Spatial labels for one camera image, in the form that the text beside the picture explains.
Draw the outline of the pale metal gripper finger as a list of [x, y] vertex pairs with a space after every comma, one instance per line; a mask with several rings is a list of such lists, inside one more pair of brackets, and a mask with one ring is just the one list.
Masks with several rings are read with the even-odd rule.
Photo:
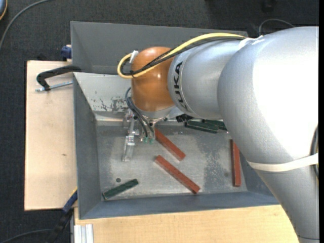
[[132, 159], [135, 148], [135, 137], [139, 135], [139, 130], [128, 131], [125, 136], [124, 152], [121, 157], [123, 162], [128, 162]]
[[123, 128], [128, 129], [133, 120], [134, 114], [131, 111], [127, 111], [123, 117]]

